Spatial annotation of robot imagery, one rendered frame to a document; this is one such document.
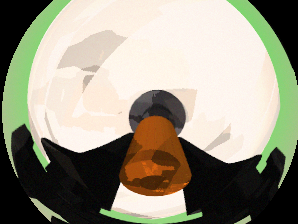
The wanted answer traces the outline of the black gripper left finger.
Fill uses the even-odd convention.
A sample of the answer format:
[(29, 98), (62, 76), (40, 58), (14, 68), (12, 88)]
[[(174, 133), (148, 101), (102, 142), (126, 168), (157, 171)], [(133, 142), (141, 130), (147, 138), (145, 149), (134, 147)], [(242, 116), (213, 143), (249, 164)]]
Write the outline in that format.
[(47, 137), (41, 139), (41, 144), (57, 168), (76, 179), (102, 209), (110, 212), (121, 185), (120, 169), (133, 136), (134, 133), (125, 133), (108, 144), (81, 153), (61, 147)]

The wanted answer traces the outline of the orange knob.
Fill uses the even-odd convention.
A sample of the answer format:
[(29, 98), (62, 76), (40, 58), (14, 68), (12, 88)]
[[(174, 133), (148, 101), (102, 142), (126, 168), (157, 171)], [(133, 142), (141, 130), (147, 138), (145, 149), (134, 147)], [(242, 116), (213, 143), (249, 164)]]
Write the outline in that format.
[(169, 120), (149, 116), (138, 124), (118, 179), (126, 189), (144, 196), (177, 193), (189, 184), (192, 173)]

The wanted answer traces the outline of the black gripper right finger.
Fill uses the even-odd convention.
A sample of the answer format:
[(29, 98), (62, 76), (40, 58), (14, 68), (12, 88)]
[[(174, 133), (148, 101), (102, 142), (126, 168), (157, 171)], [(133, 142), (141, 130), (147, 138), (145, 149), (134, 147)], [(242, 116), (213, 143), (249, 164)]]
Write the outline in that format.
[(216, 200), (234, 180), (246, 175), (254, 167), (257, 168), (259, 160), (262, 159), (259, 153), (251, 159), (237, 161), (237, 163), (223, 163), (222, 160), (204, 152), (204, 149), (201, 151), (201, 148), (189, 143), (188, 140), (182, 137), (178, 137), (178, 140), (181, 148), (184, 149), (184, 155), (192, 173), (192, 180), (182, 189), (185, 196), (186, 216), (201, 213), (201, 209)]

